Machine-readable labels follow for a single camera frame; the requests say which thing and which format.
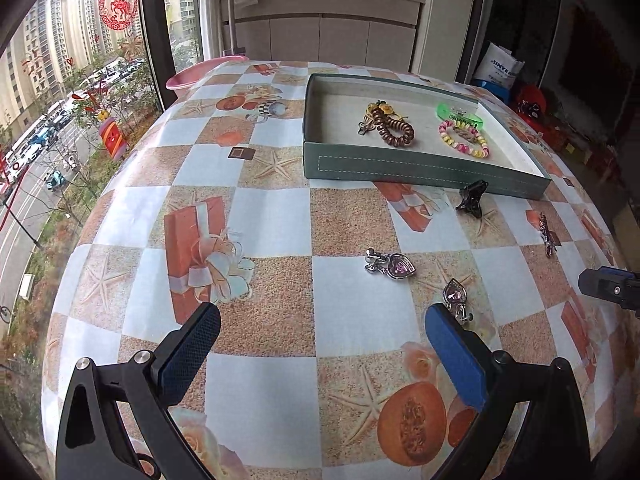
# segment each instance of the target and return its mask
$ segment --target pink and yellow beaded bracelet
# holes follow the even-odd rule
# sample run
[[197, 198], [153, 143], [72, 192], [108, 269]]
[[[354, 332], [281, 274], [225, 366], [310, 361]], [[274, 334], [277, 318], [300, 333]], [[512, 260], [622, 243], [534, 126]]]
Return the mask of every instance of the pink and yellow beaded bracelet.
[[[452, 139], [447, 134], [447, 129], [453, 127], [464, 128], [465, 130], [468, 130], [469, 133], [471, 133], [478, 140], [481, 149], [476, 150], [475, 148], [470, 148], [464, 142], [457, 142], [456, 140]], [[447, 119], [440, 123], [438, 131], [440, 133], [440, 137], [442, 137], [442, 140], [444, 140], [449, 146], [458, 150], [459, 152], [468, 153], [469, 155], [476, 156], [478, 158], [487, 158], [489, 156], [489, 146], [487, 145], [486, 140], [484, 140], [484, 137], [480, 135], [480, 132], [475, 127], [469, 124], [465, 124], [461, 121], [451, 121]]]

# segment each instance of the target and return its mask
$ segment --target street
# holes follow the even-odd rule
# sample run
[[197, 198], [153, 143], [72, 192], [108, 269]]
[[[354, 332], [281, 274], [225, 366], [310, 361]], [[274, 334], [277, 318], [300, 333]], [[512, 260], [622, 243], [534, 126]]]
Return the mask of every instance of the street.
[[[92, 136], [91, 142], [94, 145], [100, 142], [96, 131], [89, 135]], [[92, 151], [91, 142], [73, 121], [60, 131], [59, 140], [51, 151], [43, 150], [27, 170], [20, 189], [17, 190], [12, 211], [34, 238], [37, 239], [40, 236], [57, 200], [56, 195], [47, 190], [44, 182], [45, 174], [56, 168], [68, 180], [73, 179], [72, 171], [63, 169], [60, 152], [63, 151], [63, 146], [77, 150], [78, 160], [84, 164]], [[1, 211], [4, 216], [6, 208], [1, 207]], [[7, 306], [10, 310], [14, 307], [20, 281], [32, 249], [33, 242], [9, 216], [0, 232], [0, 304]], [[0, 322], [0, 339], [4, 337], [7, 327], [6, 323]]]

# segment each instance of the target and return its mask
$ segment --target checkered tablecloth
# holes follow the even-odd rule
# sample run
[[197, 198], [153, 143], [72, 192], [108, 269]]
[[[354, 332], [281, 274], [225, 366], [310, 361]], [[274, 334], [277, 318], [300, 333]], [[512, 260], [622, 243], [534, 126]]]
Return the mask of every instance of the checkered tablecloth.
[[[481, 98], [551, 175], [545, 199], [486, 194], [478, 220], [455, 211], [457, 190], [305, 179], [302, 117], [314, 72]], [[266, 101], [284, 114], [260, 115]], [[562, 243], [551, 259], [536, 228], [542, 212]], [[417, 275], [368, 274], [368, 247], [407, 254]], [[561, 159], [482, 89], [327, 63], [226, 63], [156, 121], [84, 226], [49, 326], [47, 447], [53, 460], [79, 358], [101, 365], [153, 350], [211, 300], [222, 333], [171, 414], [216, 478], [430, 478], [468, 420], [456, 417], [466, 407], [424, 334], [425, 308], [456, 278], [470, 327], [490, 348], [571, 362], [597, 452], [631, 403], [638, 360], [620, 309], [578, 291], [580, 272], [600, 265], [620, 265], [602, 216]], [[436, 399], [423, 408], [445, 419], [436, 416], [428, 449], [408, 466], [383, 449], [377, 426], [383, 406], [413, 383], [436, 387], [418, 385]], [[500, 471], [522, 415], [520, 407], [490, 471]]]

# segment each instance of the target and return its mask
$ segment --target white plastic bag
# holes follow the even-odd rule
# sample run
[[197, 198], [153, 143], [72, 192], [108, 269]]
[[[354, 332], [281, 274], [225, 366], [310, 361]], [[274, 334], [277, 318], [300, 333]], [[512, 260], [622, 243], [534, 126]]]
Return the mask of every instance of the white plastic bag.
[[490, 43], [486, 54], [476, 68], [474, 79], [490, 81], [509, 90], [523, 66], [524, 61], [515, 59], [510, 50]]

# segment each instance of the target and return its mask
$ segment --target pink basin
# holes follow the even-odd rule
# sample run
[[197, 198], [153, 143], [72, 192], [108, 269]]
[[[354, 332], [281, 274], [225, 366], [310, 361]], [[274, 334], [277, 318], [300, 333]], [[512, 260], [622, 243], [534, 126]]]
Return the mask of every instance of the pink basin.
[[195, 65], [178, 72], [166, 82], [166, 88], [168, 90], [173, 90], [178, 97], [182, 97], [189, 91], [189, 88], [197, 83], [209, 70], [217, 67], [225, 61], [249, 61], [249, 58], [245, 56], [224, 56], [207, 59], [206, 61], [196, 63]]

